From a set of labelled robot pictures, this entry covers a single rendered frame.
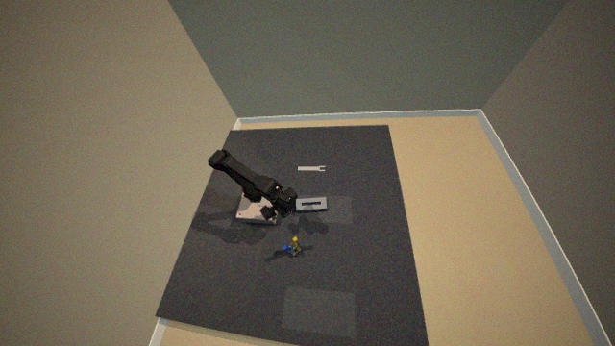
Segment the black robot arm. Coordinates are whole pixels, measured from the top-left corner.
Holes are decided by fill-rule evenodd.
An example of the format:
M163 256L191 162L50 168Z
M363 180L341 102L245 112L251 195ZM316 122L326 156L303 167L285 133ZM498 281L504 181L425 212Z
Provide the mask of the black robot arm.
M283 193L282 185L273 178L260 176L236 160L227 150L216 150L209 158L209 166L213 169L225 171L241 187L243 196L251 203L259 203L261 197L270 203L277 203L274 207L282 218L286 218L295 205L296 199ZM278 189L276 187L278 186Z

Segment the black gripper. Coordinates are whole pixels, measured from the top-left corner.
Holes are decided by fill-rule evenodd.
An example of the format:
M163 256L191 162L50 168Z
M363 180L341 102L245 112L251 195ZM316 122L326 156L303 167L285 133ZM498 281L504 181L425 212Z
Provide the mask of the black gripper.
M289 189L287 189L285 191L285 194L294 197L295 199L298 198L298 195L296 194L296 192L290 187ZM260 213L262 214L262 216L264 217L265 220L269 220L270 218L272 218L273 216L276 216L277 214L274 213L274 207L277 206L277 203L271 203L273 206L271 208L264 206L262 209L260 209Z

